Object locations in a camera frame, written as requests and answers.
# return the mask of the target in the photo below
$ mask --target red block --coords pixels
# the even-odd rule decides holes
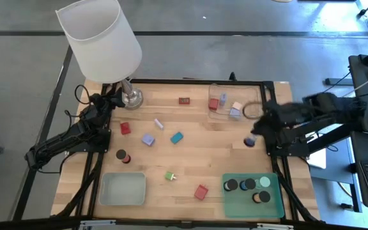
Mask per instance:
[[[190,98],[179,98],[178,103],[180,105],[189,105],[190,104]]]
[[[208,107],[211,109],[211,110],[217,110],[218,109],[218,99],[210,99],[210,104],[208,104]]]
[[[121,134],[129,134],[132,131],[130,130],[130,127],[128,126],[128,122],[124,122],[120,124]]]
[[[200,200],[203,200],[207,192],[208,192],[208,189],[206,187],[199,185],[197,190],[195,191],[194,196]]]

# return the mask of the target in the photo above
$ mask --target teal tray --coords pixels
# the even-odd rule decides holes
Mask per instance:
[[[247,178],[254,180],[266,176],[271,181],[267,188],[254,188],[243,191],[239,183]],[[224,190],[224,182],[235,179],[238,182],[236,190]],[[281,218],[285,215],[280,197],[278,177],[275,173],[225,173],[222,175],[221,189],[224,193],[224,209],[227,217],[233,218]],[[256,192],[267,191],[271,199],[267,203],[255,203],[252,195]]]

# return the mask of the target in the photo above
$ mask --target wooden table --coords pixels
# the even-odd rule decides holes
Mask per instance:
[[[101,85],[86,81],[90,94],[100,93]],[[153,220],[216,220],[239,221],[227,218],[222,201],[221,176],[224,173],[272,173],[270,159],[266,155],[263,138],[255,147],[243,143],[254,120],[242,118],[233,121],[225,115],[211,113],[208,95],[216,96],[222,88],[210,85],[188,84],[134,84],[144,95],[141,108],[135,111],[116,108],[110,129],[112,141],[104,156],[102,173],[143,172],[146,175],[146,200],[142,206],[102,206],[96,200],[94,217],[108,219],[153,219]],[[258,87],[230,86],[229,106],[234,98],[240,103],[261,101]],[[292,99],[287,82],[275,83],[278,103]],[[190,97],[190,105],[178,105],[179,97]],[[80,105],[78,112],[85,105]],[[260,111],[260,104],[251,107],[251,112]],[[164,125],[160,130],[154,119]],[[119,124],[129,122],[131,134],[122,135]],[[181,132],[184,138],[173,144],[170,137]],[[141,142],[142,136],[151,134],[156,141],[152,147]],[[124,149],[132,157],[129,164],[116,158],[116,151]],[[319,218],[318,206],[307,164],[299,158],[289,157],[293,188],[311,214]],[[56,191],[52,214],[61,211],[81,185],[86,154],[70,157],[63,166]],[[173,172],[177,180],[164,178],[166,171]],[[198,185],[209,189],[205,200],[194,197]],[[83,213],[86,213],[88,191]],[[289,201],[283,191],[286,217],[291,219]]]

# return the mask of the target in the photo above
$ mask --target white lampshade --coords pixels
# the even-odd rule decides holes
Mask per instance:
[[[139,67],[141,48],[117,0],[83,0],[56,14],[87,79],[114,83]]]

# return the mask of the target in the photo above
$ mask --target cyan block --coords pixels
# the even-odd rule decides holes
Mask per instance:
[[[144,134],[144,137],[141,139],[144,144],[151,146],[154,144],[154,137],[150,136],[150,134]]]
[[[223,106],[223,105],[225,105],[226,102],[227,102],[227,94],[226,93],[221,93],[220,105]]]
[[[177,142],[179,142],[181,139],[183,138],[183,134],[178,132],[176,134],[173,135],[172,138],[170,138],[171,142],[173,142],[174,144],[177,144]]]
[[[240,119],[241,118],[241,111],[238,109],[231,108],[229,111],[229,116],[234,119]]]

